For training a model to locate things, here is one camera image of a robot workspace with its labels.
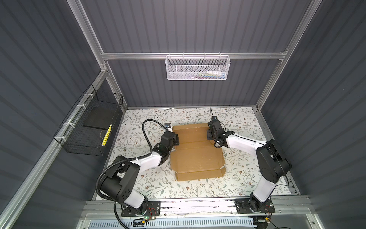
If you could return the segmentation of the brown cardboard box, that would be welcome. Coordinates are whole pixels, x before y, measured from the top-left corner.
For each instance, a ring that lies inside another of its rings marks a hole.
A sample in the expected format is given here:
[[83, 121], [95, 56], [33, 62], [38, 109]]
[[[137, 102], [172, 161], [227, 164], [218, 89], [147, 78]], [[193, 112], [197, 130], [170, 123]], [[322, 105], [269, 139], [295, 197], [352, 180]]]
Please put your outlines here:
[[207, 123], [174, 126], [179, 145], [171, 152], [170, 165], [177, 181], [223, 177], [223, 151], [207, 140]]

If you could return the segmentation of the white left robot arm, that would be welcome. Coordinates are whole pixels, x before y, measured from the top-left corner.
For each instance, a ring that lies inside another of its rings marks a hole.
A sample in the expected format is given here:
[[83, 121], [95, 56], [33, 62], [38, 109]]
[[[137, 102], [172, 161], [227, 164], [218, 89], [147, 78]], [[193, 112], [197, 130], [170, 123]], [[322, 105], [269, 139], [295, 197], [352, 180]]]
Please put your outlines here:
[[135, 158], [117, 157], [97, 178], [97, 195], [127, 205], [139, 215], [143, 214], [147, 209], [148, 198], [134, 189], [138, 176], [164, 164], [172, 149], [178, 145], [178, 134], [166, 131], [161, 137], [161, 142], [154, 146], [151, 153]]

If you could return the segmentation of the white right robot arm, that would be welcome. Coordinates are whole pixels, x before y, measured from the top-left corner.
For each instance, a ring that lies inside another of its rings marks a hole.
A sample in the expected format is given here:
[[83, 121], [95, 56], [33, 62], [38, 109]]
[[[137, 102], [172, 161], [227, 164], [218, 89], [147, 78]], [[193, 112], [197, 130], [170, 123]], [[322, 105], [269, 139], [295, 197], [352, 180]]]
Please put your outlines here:
[[208, 127], [207, 139], [214, 141], [216, 148], [238, 149], [257, 158], [261, 178], [250, 194], [247, 206], [254, 213], [262, 212], [278, 186], [278, 181], [286, 176], [292, 167], [282, 148], [273, 139], [261, 142], [237, 135], [234, 131], [226, 131], [217, 116], [211, 118]]

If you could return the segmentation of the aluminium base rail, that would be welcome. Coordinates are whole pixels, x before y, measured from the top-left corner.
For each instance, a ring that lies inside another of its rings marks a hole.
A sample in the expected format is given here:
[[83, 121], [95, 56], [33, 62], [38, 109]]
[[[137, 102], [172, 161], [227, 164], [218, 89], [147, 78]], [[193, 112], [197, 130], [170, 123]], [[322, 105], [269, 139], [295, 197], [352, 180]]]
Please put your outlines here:
[[[221, 198], [173, 198], [159, 199], [160, 206], [147, 213], [160, 213], [160, 217], [230, 216], [236, 215], [236, 197]], [[276, 215], [313, 213], [314, 207], [308, 196], [273, 196], [271, 198]], [[88, 201], [81, 219], [107, 219], [114, 216], [114, 202]]]

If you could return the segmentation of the aluminium right corner post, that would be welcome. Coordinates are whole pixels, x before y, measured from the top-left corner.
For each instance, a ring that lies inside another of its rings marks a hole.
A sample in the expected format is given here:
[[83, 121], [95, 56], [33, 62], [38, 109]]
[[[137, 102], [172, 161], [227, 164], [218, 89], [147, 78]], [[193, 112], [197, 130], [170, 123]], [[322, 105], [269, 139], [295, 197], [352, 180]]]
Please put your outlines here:
[[287, 48], [285, 49], [285, 57], [279, 61], [276, 68], [274, 69], [269, 81], [267, 82], [261, 96], [258, 99], [256, 104], [256, 108], [258, 111], [261, 111], [265, 102], [267, 101], [271, 91], [273, 90], [276, 82], [278, 81], [281, 73], [284, 71], [286, 65], [288, 64], [291, 56], [293, 55], [297, 45], [299, 44], [302, 36], [304, 35], [307, 27], [312, 21], [316, 11], [321, 5], [322, 0], [312, 0], [308, 8], [306, 9], [302, 19], [300, 20], [299, 25], [297, 26], [292, 38], [289, 41]]

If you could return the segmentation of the black foam pad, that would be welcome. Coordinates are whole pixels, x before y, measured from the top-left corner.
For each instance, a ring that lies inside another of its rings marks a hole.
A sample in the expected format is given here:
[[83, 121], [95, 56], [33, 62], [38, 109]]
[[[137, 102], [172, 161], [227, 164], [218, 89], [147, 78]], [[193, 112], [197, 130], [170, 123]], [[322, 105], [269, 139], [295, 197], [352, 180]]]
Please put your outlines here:
[[83, 122], [83, 126], [107, 130], [112, 122], [114, 113], [114, 110], [94, 107]]

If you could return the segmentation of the aluminium frame corner post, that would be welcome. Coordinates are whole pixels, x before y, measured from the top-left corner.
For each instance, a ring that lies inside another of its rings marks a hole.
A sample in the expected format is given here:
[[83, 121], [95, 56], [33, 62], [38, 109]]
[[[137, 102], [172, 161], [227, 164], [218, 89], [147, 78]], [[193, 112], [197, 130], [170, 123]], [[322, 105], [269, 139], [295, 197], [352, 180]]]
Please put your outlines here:
[[[100, 42], [96, 36], [96, 33], [92, 27], [92, 24], [87, 16], [87, 13], [83, 7], [82, 1], [74, 1], [74, 0], [67, 0], [67, 3], [79, 25], [81, 28], [85, 39], [102, 71], [105, 71], [108, 73], [108, 76], [106, 77], [107, 83], [109, 84], [111, 90], [113, 93], [121, 94], [123, 96], [123, 93], [120, 89], [120, 86], [116, 80], [116, 77], [114, 76], [112, 69], [108, 63], [107, 60], [104, 60], [102, 57], [102, 54], [104, 54], [104, 51], [102, 49], [102, 46], [100, 45]], [[123, 99], [123, 111], [125, 112], [128, 109], [127, 102], [124, 98]]]

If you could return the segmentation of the items in white basket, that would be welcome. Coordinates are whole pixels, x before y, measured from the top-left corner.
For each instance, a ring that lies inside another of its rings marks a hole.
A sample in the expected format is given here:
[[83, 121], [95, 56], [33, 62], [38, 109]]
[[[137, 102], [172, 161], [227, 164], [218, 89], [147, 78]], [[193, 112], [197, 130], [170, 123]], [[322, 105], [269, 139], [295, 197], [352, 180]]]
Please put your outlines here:
[[218, 79], [218, 80], [226, 80], [226, 72], [221, 71], [207, 71], [207, 72], [199, 72], [194, 73], [191, 76], [192, 79]]

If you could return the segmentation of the aluminium horizontal frame bar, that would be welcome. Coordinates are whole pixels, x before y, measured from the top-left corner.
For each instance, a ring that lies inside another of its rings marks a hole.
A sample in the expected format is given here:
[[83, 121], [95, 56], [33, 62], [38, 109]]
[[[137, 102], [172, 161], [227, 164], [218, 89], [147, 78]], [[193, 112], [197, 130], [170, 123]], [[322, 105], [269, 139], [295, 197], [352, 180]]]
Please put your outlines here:
[[103, 52], [104, 60], [164, 60], [168, 59], [221, 59], [233, 60], [283, 60], [287, 52]]

